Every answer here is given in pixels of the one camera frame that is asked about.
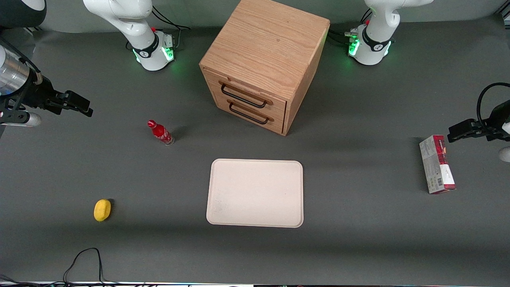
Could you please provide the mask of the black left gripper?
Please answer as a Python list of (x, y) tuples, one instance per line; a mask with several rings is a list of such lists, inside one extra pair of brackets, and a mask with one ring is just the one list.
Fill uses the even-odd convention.
[(453, 143), (467, 138), (486, 137), (487, 141), (510, 141), (509, 135), (510, 100), (496, 106), (490, 116), (483, 120), (488, 132), (484, 132), (478, 120), (466, 119), (448, 128), (448, 142)]

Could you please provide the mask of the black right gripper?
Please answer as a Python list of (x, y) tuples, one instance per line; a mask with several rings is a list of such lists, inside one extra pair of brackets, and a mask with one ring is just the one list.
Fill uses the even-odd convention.
[(65, 93), (55, 90), (46, 77), (43, 77), (41, 84), (32, 83), (28, 87), (23, 104), (31, 108), (47, 110), (58, 116), (62, 113), (62, 109), (73, 110), (87, 117), (91, 117), (94, 113), (89, 100), (70, 90)]

